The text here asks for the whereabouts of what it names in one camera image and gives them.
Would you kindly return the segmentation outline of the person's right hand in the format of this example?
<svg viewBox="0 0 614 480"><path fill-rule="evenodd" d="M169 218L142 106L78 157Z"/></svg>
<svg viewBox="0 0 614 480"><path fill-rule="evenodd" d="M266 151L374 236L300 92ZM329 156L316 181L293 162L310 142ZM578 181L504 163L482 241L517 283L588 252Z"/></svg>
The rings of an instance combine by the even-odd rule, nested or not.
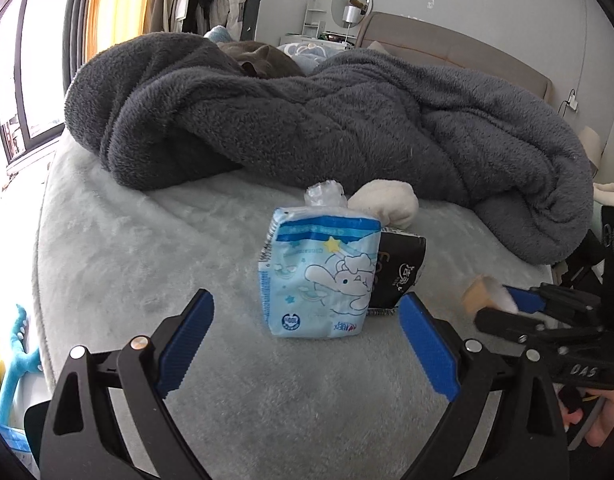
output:
<svg viewBox="0 0 614 480"><path fill-rule="evenodd" d="M589 429L584 433L584 440L587 441L587 444L593 446L594 448L599 448L604 444L607 437L610 435L614 428L614 390L599 390L587 388L584 391L586 393L589 393L590 396L599 396L600 398L605 399L600 414L595 419L593 424L589 427ZM560 406L563 425L566 432L567 430L569 430L570 425L580 423L580 420L582 419L582 416L584 416L584 413L581 410L578 410L576 412L570 412L567 408L564 407L564 404L562 404L560 400L558 400L558 403L558 405Z"/></svg>

